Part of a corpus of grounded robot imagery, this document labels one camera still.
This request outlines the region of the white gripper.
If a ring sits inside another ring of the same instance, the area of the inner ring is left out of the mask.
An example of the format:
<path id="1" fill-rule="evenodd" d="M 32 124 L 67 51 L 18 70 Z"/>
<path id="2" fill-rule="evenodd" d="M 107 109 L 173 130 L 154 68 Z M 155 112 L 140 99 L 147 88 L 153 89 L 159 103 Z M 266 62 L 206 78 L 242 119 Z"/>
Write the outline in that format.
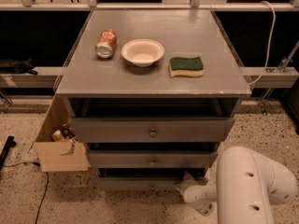
<path id="1" fill-rule="evenodd" d="M 205 185 L 206 180 L 205 179 L 199 179 L 196 180 L 194 177 L 188 173 L 187 171 L 184 172 L 184 180 L 181 181 L 179 184 L 175 185 L 175 189 L 180 193 L 183 194 L 187 188 L 193 187 L 193 186 L 200 186 Z"/>

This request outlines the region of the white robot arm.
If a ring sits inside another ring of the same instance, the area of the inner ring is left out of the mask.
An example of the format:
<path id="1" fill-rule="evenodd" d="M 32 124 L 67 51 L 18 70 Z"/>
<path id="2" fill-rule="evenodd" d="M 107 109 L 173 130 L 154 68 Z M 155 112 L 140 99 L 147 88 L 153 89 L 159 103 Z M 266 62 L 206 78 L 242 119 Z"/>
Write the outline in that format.
<path id="1" fill-rule="evenodd" d="M 186 173 L 176 190 L 202 216 L 216 211 L 218 224 L 274 224 L 271 207 L 298 193 L 286 166 L 247 147 L 223 151 L 214 184 L 202 186 Z"/>

